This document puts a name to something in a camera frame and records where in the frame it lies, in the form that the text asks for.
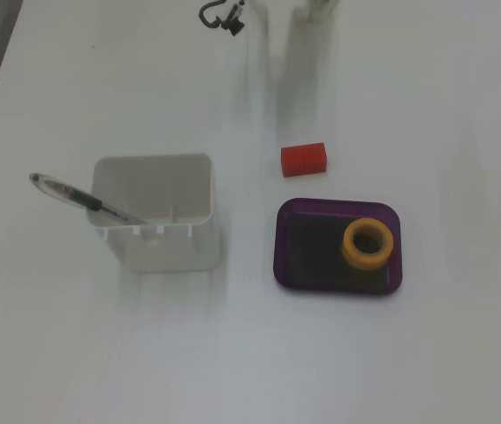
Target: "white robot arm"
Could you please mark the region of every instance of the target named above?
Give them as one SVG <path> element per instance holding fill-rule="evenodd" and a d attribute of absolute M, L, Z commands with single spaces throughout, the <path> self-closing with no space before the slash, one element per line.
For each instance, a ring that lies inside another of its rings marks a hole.
<path fill-rule="evenodd" d="M 297 11 L 305 19 L 320 20 L 326 17 L 337 4 L 338 0 L 247 0 L 250 6 L 257 11 L 257 15 L 264 19 L 268 27 L 269 55 L 270 57 L 284 57 L 285 49 L 292 27 L 294 13 Z M 199 18 L 206 27 L 219 28 L 231 31 L 232 35 L 238 34 L 244 24 L 239 20 L 245 0 L 239 0 L 230 9 L 228 15 L 221 19 L 218 16 L 212 22 L 205 18 L 205 11 L 212 7 L 226 4 L 227 0 L 216 0 L 205 4 Z"/>

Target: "pen holder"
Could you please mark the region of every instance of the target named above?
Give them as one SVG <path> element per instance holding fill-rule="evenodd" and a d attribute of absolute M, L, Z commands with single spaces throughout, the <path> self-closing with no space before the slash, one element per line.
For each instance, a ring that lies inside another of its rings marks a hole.
<path fill-rule="evenodd" d="M 139 274 L 213 269 L 220 261 L 213 166 L 207 155 L 106 157 L 92 194 L 148 222 L 87 212 L 123 266 Z"/>

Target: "purple tray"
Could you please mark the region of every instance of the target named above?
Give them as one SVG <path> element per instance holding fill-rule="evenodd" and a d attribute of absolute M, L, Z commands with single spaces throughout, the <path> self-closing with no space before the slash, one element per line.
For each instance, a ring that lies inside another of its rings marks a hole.
<path fill-rule="evenodd" d="M 375 218 L 385 223 L 394 239 L 393 252 L 386 265 L 387 282 L 385 288 L 378 293 L 362 289 L 334 289 L 332 292 L 356 292 L 366 294 L 392 294 L 401 285 L 403 269 L 401 265 L 401 230 L 399 217 L 395 211 L 382 203 L 362 201 L 327 201 L 318 199 L 292 199 L 284 203 L 277 213 L 276 248 L 274 252 L 274 275 L 285 288 L 295 290 L 285 272 L 285 255 L 287 251 L 287 228 L 292 214 L 315 216 L 338 216 L 346 218 Z"/>

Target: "black pen grip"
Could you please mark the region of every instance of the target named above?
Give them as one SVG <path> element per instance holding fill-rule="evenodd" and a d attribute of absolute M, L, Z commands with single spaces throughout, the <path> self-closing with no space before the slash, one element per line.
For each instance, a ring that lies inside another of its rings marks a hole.
<path fill-rule="evenodd" d="M 77 188 L 72 188 L 69 198 L 71 201 L 74 201 L 84 208 L 87 208 L 94 212 L 101 210 L 102 201 L 96 199 L 91 194 L 87 194 L 82 192 L 81 190 L 78 190 Z"/>

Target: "pen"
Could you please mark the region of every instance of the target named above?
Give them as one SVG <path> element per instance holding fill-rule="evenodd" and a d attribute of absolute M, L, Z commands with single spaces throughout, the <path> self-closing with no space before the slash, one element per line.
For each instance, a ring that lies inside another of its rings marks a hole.
<path fill-rule="evenodd" d="M 73 206 L 81 206 L 93 212 L 99 212 L 120 223 L 129 225 L 141 225 L 147 223 L 134 215 L 127 214 L 122 210 L 111 206 L 106 201 L 100 201 L 92 194 L 67 185 L 53 177 L 43 174 L 30 174 L 30 181 L 43 193 L 59 201 Z"/>

